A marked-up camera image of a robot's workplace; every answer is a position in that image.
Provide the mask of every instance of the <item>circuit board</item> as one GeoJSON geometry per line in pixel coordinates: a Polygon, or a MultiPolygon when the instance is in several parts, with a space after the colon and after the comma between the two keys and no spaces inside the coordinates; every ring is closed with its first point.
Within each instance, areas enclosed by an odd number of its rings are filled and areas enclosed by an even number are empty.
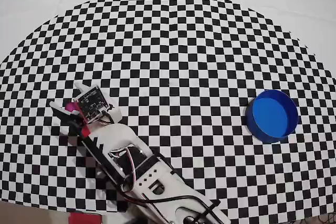
{"type": "Polygon", "coordinates": [[[101,117],[101,111],[109,108],[109,105],[98,86],[94,86],[86,93],[79,95],[75,98],[75,101],[88,123],[101,117]]]}

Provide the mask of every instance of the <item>blue container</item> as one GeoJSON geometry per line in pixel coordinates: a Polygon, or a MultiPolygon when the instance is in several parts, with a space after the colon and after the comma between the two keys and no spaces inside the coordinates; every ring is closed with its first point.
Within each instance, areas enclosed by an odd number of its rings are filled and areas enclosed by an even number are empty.
{"type": "Polygon", "coordinates": [[[293,100],[278,90],[266,90],[253,99],[247,110],[247,127],[263,143],[275,143],[292,133],[298,125],[293,100]]]}

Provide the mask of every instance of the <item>red object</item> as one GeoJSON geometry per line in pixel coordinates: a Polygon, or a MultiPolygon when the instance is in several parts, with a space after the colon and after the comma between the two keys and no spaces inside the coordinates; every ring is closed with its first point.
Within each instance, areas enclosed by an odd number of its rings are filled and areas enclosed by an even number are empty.
{"type": "MultiPolygon", "coordinates": [[[[66,106],[65,106],[65,109],[69,112],[72,112],[73,110],[77,110],[77,102],[69,102],[66,106]]],[[[87,125],[85,125],[83,128],[82,128],[82,135],[83,137],[87,137],[90,135],[90,130],[88,128],[87,125]]]]}
{"type": "Polygon", "coordinates": [[[69,224],[102,224],[101,215],[72,212],[69,217],[69,224]]]}

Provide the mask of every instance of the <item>robotic arm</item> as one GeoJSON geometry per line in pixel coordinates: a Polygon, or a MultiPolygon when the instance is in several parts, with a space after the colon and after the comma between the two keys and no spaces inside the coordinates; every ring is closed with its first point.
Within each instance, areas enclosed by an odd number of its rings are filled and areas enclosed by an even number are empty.
{"type": "Polygon", "coordinates": [[[118,122],[121,112],[99,87],[75,84],[82,92],[66,110],[50,102],[53,114],[75,129],[91,155],[126,201],[156,223],[229,224],[204,195],[186,185],[160,153],[118,122]]]}

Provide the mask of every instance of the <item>checkerboard mat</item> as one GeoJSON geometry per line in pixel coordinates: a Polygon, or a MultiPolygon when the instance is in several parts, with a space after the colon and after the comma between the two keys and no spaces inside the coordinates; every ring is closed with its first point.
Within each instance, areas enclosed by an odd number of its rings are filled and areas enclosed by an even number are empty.
{"type": "Polygon", "coordinates": [[[278,223],[334,210],[335,80],[298,39],[229,0],[97,0],[44,23],[0,65],[0,196],[64,211],[124,201],[49,101],[74,80],[98,84],[123,123],[168,157],[232,223],[278,223]],[[281,143],[248,132],[266,89],[295,102],[281,143]]]}

